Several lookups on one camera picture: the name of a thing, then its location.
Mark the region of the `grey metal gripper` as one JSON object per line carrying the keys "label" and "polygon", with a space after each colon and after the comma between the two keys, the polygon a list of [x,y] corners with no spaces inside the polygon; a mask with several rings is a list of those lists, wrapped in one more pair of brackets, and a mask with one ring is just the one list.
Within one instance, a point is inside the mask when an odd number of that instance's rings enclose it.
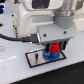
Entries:
{"label": "grey metal gripper", "polygon": [[73,38],[76,35],[75,23],[72,23],[72,26],[69,29],[62,29],[58,27],[56,24],[49,24],[40,25],[37,27],[37,30],[39,43],[46,44],[44,48],[45,52],[49,52],[50,43],[56,41],[62,41],[61,49],[65,49],[66,42],[64,40]]}

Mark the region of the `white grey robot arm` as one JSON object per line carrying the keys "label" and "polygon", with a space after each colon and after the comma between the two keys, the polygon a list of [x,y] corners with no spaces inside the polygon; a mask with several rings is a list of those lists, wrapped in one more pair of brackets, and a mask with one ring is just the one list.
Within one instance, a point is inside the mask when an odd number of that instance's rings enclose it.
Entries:
{"label": "white grey robot arm", "polygon": [[83,12],[84,0],[21,0],[17,13],[18,36],[45,46],[68,41],[77,34],[74,16]]}

